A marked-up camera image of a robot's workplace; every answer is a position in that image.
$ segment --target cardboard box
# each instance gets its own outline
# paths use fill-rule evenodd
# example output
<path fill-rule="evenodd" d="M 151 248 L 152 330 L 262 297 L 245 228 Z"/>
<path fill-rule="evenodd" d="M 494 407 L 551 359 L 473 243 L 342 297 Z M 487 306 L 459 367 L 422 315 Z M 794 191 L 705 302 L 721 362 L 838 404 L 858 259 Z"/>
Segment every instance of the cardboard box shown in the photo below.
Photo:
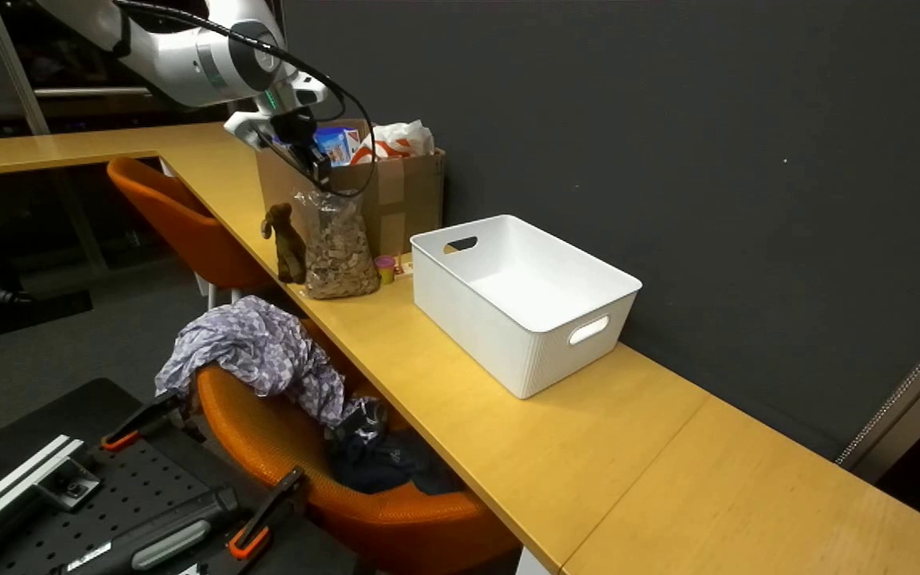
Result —
<path fill-rule="evenodd" d="M 333 168 L 333 187 L 364 185 L 364 228 L 372 256 L 409 251 L 409 238 L 440 228 L 447 153 L 377 159 L 364 167 Z M 259 176 L 266 203 L 294 201 L 296 191 L 313 187 L 277 153 L 259 151 Z"/>

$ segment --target orange chair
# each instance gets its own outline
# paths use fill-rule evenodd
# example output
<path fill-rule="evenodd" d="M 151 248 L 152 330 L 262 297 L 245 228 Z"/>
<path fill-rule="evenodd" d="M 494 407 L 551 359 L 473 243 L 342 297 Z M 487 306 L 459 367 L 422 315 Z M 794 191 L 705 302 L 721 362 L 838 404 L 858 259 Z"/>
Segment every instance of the orange chair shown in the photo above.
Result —
<path fill-rule="evenodd" d="M 307 519 L 392 575 L 447 575 L 507 558 L 517 540 L 473 493 L 424 494 L 413 484 L 354 493 L 328 476 L 322 431 L 291 398 L 256 398 L 219 367 L 200 367 L 194 404 L 208 433 L 262 487 L 301 465 L 309 480 Z"/>
<path fill-rule="evenodd" d="M 208 213 L 186 181 L 143 159 L 114 158 L 104 167 L 112 185 L 165 241 L 165 246 L 211 287 L 259 292 L 272 285 L 266 267 Z"/>

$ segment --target patterned fabric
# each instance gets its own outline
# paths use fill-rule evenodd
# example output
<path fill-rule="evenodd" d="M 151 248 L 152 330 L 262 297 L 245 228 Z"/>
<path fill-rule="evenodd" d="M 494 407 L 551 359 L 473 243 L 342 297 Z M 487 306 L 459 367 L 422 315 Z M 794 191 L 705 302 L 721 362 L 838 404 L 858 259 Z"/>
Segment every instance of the patterned fabric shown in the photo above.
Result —
<path fill-rule="evenodd" d="M 193 318 L 152 377 L 158 396 L 187 396 L 206 365 L 219 365 L 262 398 L 291 393 L 322 427 L 334 427 L 350 411 L 342 375 L 301 318 L 259 297 L 241 297 Z"/>

